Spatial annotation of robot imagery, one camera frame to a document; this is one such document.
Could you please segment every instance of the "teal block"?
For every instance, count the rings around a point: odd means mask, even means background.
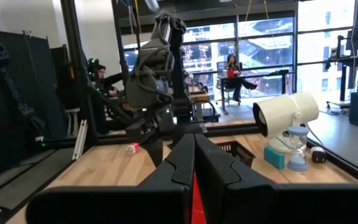
[[[265,147],[264,159],[278,169],[284,169],[285,167],[284,154],[274,151],[271,147]]]

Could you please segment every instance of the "woman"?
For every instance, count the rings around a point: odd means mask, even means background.
[[[229,56],[227,56],[226,70],[237,71],[239,74],[241,73],[240,66],[238,66],[236,56],[234,54],[229,54]],[[245,78],[241,78],[241,79],[236,78],[233,80],[226,81],[225,83],[225,86],[227,86],[226,88],[234,88],[234,93],[233,93],[234,101],[240,102],[241,85],[249,90],[254,90],[258,87],[257,85],[252,84],[247,80],[245,80]]]

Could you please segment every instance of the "black basket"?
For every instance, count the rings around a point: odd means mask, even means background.
[[[255,155],[246,149],[242,144],[237,141],[217,143],[217,145],[225,152],[229,153],[232,157],[240,160],[248,167],[251,167]]]

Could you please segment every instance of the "window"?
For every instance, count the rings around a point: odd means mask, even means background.
[[[342,78],[336,78],[336,89],[341,89]]]
[[[234,23],[188,27],[183,42],[234,38]]]
[[[293,31],[293,18],[239,22],[239,37],[282,34]]]
[[[321,91],[328,90],[328,78],[324,78],[321,80]]]
[[[353,26],[355,0],[314,0],[299,2],[298,30],[320,30]]]
[[[141,42],[140,43],[140,46],[143,46],[147,43],[148,41],[145,41],[145,42]],[[127,44],[127,45],[124,45],[124,49],[135,49],[137,48],[137,44]]]
[[[324,47],[323,50],[323,60],[326,60],[329,58],[329,47]]]
[[[339,99],[339,90],[336,89],[335,81],[340,76],[341,72],[338,72],[335,67],[322,72],[320,63],[300,65],[297,70],[297,91],[312,93],[316,101],[321,106],[325,106],[328,99]]]
[[[288,69],[292,71],[291,67],[277,67],[277,68],[265,68],[258,70],[248,70],[242,71],[242,74],[261,74],[261,73],[271,73],[279,70]],[[286,77],[285,90],[286,93],[292,93],[292,77],[293,74],[288,74]],[[274,96],[282,94],[282,76],[272,76],[272,77],[258,77],[258,78],[247,78],[248,82],[258,85],[255,91],[249,91],[245,88],[242,89],[242,96],[244,97],[260,97],[260,96]]]
[[[183,68],[188,73],[216,71],[216,63],[225,62],[235,48],[234,41],[183,45]]]
[[[324,32],[299,35],[298,63],[320,62],[327,59],[329,56],[326,57],[326,49],[328,47],[328,54],[330,54],[330,49],[337,47],[337,37],[339,35],[346,36],[347,30],[332,31],[330,32],[330,38],[326,38]],[[346,41],[343,40],[341,44],[346,45]],[[341,54],[350,55],[350,50],[342,51]]]
[[[243,68],[292,63],[292,36],[241,40],[240,59]]]
[[[329,26],[331,22],[331,12],[326,12],[326,25]]]
[[[137,50],[130,50],[124,52],[125,60],[128,64],[128,69],[131,71],[134,68],[136,57],[137,57]]]

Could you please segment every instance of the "hourglass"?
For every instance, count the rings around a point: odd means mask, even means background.
[[[290,160],[288,161],[287,167],[294,171],[306,171],[308,164],[306,161],[306,154],[302,150],[308,140],[309,130],[305,127],[295,126],[289,127],[288,133],[290,134],[291,148],[293,149],[290,153]]]

